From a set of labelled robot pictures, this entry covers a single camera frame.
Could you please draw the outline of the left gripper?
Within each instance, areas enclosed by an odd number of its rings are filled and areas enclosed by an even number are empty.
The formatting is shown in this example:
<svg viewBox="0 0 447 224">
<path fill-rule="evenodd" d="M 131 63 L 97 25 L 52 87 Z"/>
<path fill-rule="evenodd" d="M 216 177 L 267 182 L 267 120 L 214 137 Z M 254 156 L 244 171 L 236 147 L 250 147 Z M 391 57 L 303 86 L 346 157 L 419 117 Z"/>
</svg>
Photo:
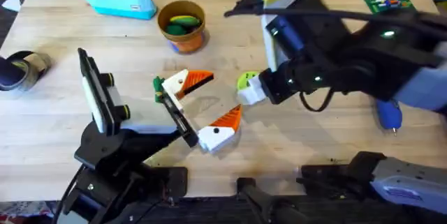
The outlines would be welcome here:
<svg viewBox="0 0 447 224">
<path fill-rule="evenodd" d="M 130 109 L 130 119 L 121 123 L 121 129 L 133 130 L 139 134 L 171 134 L 177 131 L 190 147 L 198 143 L 204 151 L 215 152 L 227 141 L 232 140 L 240 128 L 242 106 L 237 105 L 208 126 L 197 132 L 182 113 L 179 105 L 168 94 L 182 100 L 214 79 L 208 70 L 184 69 L 166 79 L 162 87 L 161 102 L 154 99 L 123 96 L 124 104 Z"/>
</svg>

